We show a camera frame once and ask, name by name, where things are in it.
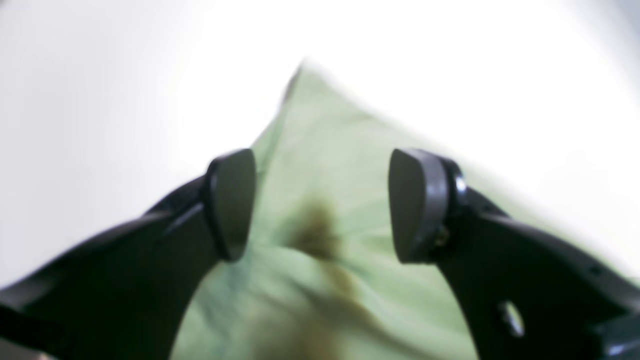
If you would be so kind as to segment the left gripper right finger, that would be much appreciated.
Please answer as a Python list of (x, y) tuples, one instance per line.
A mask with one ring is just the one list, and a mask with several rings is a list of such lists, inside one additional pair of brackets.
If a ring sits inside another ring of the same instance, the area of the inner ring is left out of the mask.
[(480, 360), (637, 360), (639, 289), (467, 186), (450, 158), (396, 148), (391, 232), (402, 264), (435, 265)]

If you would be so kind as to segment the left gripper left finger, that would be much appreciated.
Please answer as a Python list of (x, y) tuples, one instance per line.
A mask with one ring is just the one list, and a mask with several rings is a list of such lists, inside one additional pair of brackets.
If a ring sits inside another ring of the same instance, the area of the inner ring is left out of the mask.
[(254, 152), (215, 158), (150, 210), (1, 290), (1, 338), (58, 360), (167, 360), (201, 281), (249, 241)]

